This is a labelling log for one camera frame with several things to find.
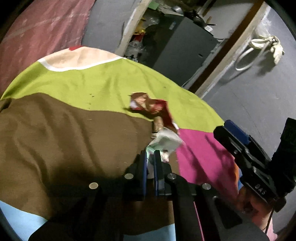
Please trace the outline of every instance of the brown fabric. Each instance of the brown fabric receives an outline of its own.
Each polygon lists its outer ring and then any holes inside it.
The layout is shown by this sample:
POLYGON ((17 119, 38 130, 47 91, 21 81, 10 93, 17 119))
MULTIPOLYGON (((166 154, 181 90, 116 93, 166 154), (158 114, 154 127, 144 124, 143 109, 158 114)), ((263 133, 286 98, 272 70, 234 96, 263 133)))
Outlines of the brown fabric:
MULTIPOLYGON (((151 141, 151 131, 147 120, 82 110, 41 93, 0 101, 0 200, 49 219, 73 205, 75 199, 65 197, 71 188, 120 177, 151 141)), ((178 173, 175 154, 170 164, 178 173)), ((128 208, 145 222, 136 230, 130 224, 126 234, 173 223, 167 202, 128 208)))

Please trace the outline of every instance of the gray wall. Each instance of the gray wall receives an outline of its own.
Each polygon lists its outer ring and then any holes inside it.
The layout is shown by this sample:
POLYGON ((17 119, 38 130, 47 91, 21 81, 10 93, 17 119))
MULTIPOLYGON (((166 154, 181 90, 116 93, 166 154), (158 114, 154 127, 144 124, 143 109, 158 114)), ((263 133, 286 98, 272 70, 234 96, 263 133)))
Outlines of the gray wall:
POLYGON ((217 24, 217 26, 212 26, 211 34, 219 39, 231 36, 254 2, 255 0, 217 0, 203 17, 207 20, 211 16, 210 23, 217 24))
MULTIPOLYGON (((204 100, 224 120, 231 119, 251 134, 271 157, 287 117, 296 118, 296 41, 273 9, 267 18, 270 34, 279 37, 286 52, 278 65, 271 53, 266 53, 245 72, 231 68, 204 100)), ((287 205, 274 214, 276 232, 285 227, 295 210, 296 190, 287 196, 287 205)))
POLYGON ((82 45, 115 52, 140 0, 97 0, 89 16, 82 45))

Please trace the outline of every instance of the wooden beam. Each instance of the wooden beam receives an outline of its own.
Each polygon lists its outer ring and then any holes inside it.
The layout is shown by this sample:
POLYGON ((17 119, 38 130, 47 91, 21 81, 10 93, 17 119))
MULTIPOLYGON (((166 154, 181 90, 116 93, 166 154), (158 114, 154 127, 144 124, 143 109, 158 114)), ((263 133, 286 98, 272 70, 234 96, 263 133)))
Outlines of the wooden beam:
POLYGON ((138 6, 134 9, 130 20, 127 23, 127 26, 125 27, 122 35, 121 42, 118 46, 118 49, 115 51, 115 54, 119 56, 123 56, 126 52, 126 48, 131 40, 131 37, 133 36, 133 33, 135 32, 135 29, 140 22, 140 19, 144 15, 148 5, 150 4, 152 0, 142 0, 138 6))
POLYGON ((263 0, 256 1, 246 17, 242 20, 237 29, 230 36, 220 52, 210 62, 203 73, 197 78, 189 91, 201 96, 211 85, 216 76, 228 65, 232 60, 232 56, 239 46, 252 33, 255 27, 263 18, 267 4, 263 0))

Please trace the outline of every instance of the wooden door frame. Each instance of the wooden door frame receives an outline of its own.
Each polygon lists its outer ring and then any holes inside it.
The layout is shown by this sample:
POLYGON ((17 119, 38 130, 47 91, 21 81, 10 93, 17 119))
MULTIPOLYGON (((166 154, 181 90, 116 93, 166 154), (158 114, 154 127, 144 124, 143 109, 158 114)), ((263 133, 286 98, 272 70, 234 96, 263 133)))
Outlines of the wooden door frame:
POLYGON ((189 91, 201 97, 215 81, 218 75, 233 60, 235 52, 245 42, 254 31, 265 15, 268 5, 259 0, 254 3, 245 18, 221 48, 219 53, 213 58, 197 80, 189 88, 189 91))

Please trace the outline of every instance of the clutter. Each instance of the clutter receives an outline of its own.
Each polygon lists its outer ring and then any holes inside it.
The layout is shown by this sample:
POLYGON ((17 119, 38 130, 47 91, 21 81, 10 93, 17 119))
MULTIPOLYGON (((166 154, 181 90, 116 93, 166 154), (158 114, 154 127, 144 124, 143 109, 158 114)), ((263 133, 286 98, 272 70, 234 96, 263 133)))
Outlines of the clutter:
POLYGON ((142 47, 142 39, 145 33, 141 33, 139 35, 135 35, 134 39, 129 43, 126 52, 125 52, 125 57, 136 61, 137 62, 137 57, 138 54, 141 51, 141 47, 142 47))
POLYGON ((205 20, 197 14, 195 10, 185 12, 184 16, 191 19, 196 25, 198 25, 201 28, 206 28, 207 26, 216 26, 216 24, 212 23, 206 23, 205 20))
POLYGON ((159 14, 155 11, 146 11, 143 15, 143 28, 146 29, 151 25, 159 24, 159 14))
POLYGON ((177 12, 178 14, 184 15, 182 9, 179 6, 174 6, 172 9, 177 12))
POLYGON ((143 18, 140 19, 140 22, 138 23, 134 35, 140 35, 141 33, 145 33, 145 20, 143 18))

